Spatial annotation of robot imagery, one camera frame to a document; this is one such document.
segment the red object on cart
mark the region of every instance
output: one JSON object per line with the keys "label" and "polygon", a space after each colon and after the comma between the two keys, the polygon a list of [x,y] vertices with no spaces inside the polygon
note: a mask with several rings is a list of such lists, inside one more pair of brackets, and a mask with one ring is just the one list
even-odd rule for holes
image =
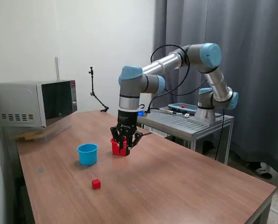
{"label": "red object on cart", "polygon": [[120,155],[120,156],[126,156],[126,139],[124,140],[124,147],[120,150],[119,153],[119,144],[112,138],[112,153],[113,155]]}

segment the gray curtain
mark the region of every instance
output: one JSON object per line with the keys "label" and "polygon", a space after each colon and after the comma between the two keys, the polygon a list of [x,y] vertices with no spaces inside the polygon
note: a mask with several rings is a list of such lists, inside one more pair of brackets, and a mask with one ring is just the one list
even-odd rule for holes
{"label": "gray curtain", "polygon": [[[245,161],[261,161],[278,172],[278,0],[159,0],[155,47],[215,42],[223,52],[221,70],[239,92],[231,150]],[[165,51],[157,57],[164,56]],[[166,74],[167,89],[186,69]],[[178,93],[196,88],[204,78],[194,69]],[[196,104],[197,93],[158,98]]]}

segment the robotic arm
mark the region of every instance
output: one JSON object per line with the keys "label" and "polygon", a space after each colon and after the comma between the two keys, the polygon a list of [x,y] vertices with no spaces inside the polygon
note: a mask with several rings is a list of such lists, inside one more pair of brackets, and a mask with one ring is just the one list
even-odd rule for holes
{"label": "robotic arm", "polygon": [[[211,86],[199,90],[195,119],[212,123],[215,121],[215,107],[234,109],[238,101],[238,93],[226,85],[224,76],[218,68],[222,60],[221,49],[215,43],[193,44],[182,48],[189,57],[190,65],[194,65],[203,73]],[[125,66],[122,69],[118,80],[120,85],[118,123],[117,126],[111,127],[111,132],[120,149],[123,148],[126,138],[126,155],[142,137],[142,133],[136,128],[140,93],[162,93],[165,80],[159,75],[187,66],[187,63],[184,52],[177,49],[146,67]]]}

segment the cable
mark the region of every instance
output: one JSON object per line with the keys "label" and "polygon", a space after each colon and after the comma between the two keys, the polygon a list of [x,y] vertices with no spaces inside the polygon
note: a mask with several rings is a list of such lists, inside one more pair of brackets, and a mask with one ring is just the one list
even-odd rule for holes
{"label": "cable", "polygon": [[221,138],[222,138],[222,132],[223,132],[223,127],[224,127],[224,116],[225,116],[225,110],[223,109],[222,128],[221,128],[220,138],[219,138],[219,142],[218,142],[218,146],[217,146],[217,151],[215,153],[215,160],[217,160],[219,146],[220,146],[220,142],[221,142]]}
{"label": "cable", "polygon": [[185,96],[185,95],[189,95],[189,94],[195,92],[196,90],[200,89],[200,88],[203,86],[203,84],[205,84],[205,82],[206,82],[206,80],[204,80],[203,83],[201,83],[200,86],[198,86],[196,89],[194,89],[194,90],[191,91],[191,92],[187,92],[187,93],[183,93],[183,94],[175,94],[175,93],[172,93],[172,92],[171,92],[170,94],[172,94],[172,95],[174,95],[174,96]]}
{"label": "cable", "polygon": [[178,46],[178,45],[175,45],[175,44],[165,44],[165,45],[162,45],[162,46],[158,47],[156,50],[154,50],[154,52],[152,53],[152,55],[151,55],[151,57],[150,57],[151,63],[153,62],[153,55],[154,55],[154,53],[157,52],[159,49],[161,49],[161,48],[163,48],[163,47],[167,47],[167,46],[177,47],[178,49],[181,49],[181,50],[184,52],[186,61],[188,62],[188,69],[187,69],[187,72],[186,72],[186,74],[185,74],[183,80],[182,80],[176,87],[174,87],[173,89],[171,89],[171,90],[169,90],[169,91],[167,91],[167,92],[164,92],[164,93],[162,93],[162,94],[160,94],[160,95],[155,96],[155,97],[152,98],[152,100],[150,101],[150,103],[149,103],[149,105],[148,105],[147,113],[150,112],[150,106],[151,106],[152,102],[153,102],[156,98],[161,97],[161,96],[164,96],[164,95],[166,95],[166,94],[168,94],[168,93],[171,93],[172,91],[176,90],[176,89],[185,81],[185,79],[187,78],[187,76],[188,76],[188,74],[189,74],[189,71],[190,71],[190,60],[189,60],[189,56],[187,55],[186,51],[185,51],[182,47],[180,47],[180,46]]}

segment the tripod clamp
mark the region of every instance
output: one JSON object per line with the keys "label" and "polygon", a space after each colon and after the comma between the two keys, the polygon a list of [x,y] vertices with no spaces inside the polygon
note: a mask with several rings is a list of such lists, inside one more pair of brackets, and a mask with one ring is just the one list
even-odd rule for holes
{"label": "tripod clamp", "polygon": [[101,112],[107,112],[107,110],[109,110],[109,107],[107,107],[105,104],[103,104],[102,101],[100,101],[97,98],[96,94],[94,93],[94,90],[93,90],[93,69],[92,69],[92,67],[90,67],[90,71],[88,73],[91,74],[91,93],[90,93],[90,95],[92,97],[94,97],[95,99],[97,99],[98,102],[104,107],[104,109],[102,109]]}

